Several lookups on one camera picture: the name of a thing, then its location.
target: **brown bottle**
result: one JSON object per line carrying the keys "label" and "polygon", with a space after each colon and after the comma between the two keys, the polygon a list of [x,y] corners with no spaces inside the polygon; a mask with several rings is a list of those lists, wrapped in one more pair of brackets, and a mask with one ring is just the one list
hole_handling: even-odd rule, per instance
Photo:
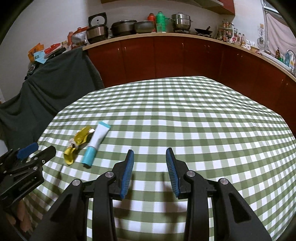
{"label": "brown bottle", "polygon": [[279,59],[281,57],[281,52],[279,51],[279,47],[278,50],[276,51],[276,59]]}
{"label": "brown bottle", "polygon": [[226,30],[224,30],[224,34],[222,36],[222,41],[227,42]]}

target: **light blue cap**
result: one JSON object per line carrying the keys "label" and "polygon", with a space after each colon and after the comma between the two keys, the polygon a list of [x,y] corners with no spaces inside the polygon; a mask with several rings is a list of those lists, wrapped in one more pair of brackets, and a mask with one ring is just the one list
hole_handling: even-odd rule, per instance
{"label": "light blue cap", "polygon": [[87,149],[86,149],[86,152],[82,158],[82,163],[83,164],[86,164],[88,166],[92,166],[93,162],[94,162],[94,158],[96,156],[96,152],[97,152],[97,149],[92,147],[92,146],[89,146]]}

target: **yellow crumpled wrapper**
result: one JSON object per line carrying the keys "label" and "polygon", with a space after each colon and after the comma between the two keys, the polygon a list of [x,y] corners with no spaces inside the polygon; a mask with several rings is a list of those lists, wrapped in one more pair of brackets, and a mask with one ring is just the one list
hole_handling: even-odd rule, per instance
{"label": "yellow crumpled wrapper", "polygon": [[66,164],[71,165],[74,162],[74,152],[76,149],[78,149],[78,146],[86,142],[87,136],[92,133],[94,129],[92,129],[91,126],[86,126],[82,128],[80,131],[76,133],[73,139],[70,141],[74,140],[75,144],[70,144],[70,146],[65,150],[64,152],[64,159]]}

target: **toothpaste tube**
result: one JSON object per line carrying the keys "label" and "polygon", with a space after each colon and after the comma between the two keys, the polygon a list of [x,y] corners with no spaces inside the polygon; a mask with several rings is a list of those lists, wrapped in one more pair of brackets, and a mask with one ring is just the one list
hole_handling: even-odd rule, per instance
{"label": "toothpaste tube", "polygon": [[86,164],[88,166],[92,166],[94,162],[94,158],[96,156],[96,152],[98,151],[98,148],[110,130],[111,126],[104,122],[99,122],[98,126],[96,127],[96,130],[91,138],[91,141],[89,142],[89,145],[86,149],[86,152],[83,156],[82,163]]}

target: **dark green cloth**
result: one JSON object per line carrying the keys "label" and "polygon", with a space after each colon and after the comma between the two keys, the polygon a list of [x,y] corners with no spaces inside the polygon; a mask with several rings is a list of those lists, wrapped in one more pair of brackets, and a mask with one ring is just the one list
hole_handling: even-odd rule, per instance
{"label": "dark green cloth", "polygon": [[1,139],[8,149],[36,142],[59,111],[102,88],[101,76],[82,48],[48,60],[17,96],[0,105]]}

